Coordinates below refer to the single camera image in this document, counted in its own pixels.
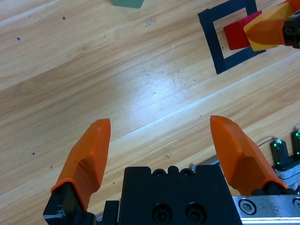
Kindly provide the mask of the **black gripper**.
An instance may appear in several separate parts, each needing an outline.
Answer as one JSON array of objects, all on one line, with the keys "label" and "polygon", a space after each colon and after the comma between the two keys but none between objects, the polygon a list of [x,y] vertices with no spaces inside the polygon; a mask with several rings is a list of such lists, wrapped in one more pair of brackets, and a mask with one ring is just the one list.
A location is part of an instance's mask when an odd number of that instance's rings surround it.
[{"label": "black gripper", "polygon": [[[292,8],[300,8],[300,0],[286,0]],[[288,45],[300,48],[300,14],[294,13],[284,19],[263,20],[245,26],[246,37],[262,45]]]}]

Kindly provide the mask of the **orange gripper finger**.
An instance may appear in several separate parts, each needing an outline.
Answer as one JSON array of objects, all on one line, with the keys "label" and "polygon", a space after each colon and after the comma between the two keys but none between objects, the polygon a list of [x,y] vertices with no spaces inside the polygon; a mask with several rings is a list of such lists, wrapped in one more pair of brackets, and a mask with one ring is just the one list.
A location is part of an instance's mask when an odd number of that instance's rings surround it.
[{"label": "orange gripper finger", "polygon": [[259,147],[232,120],[213,115],[210,130],[228,184],[241,195],[293,195]]},{"label": "orange gripper finger", "polygon": [[71,149],[43,212],[49,225],[98,225],[88,205],[101,187],[111,137],[109,119],[93,122]]}]

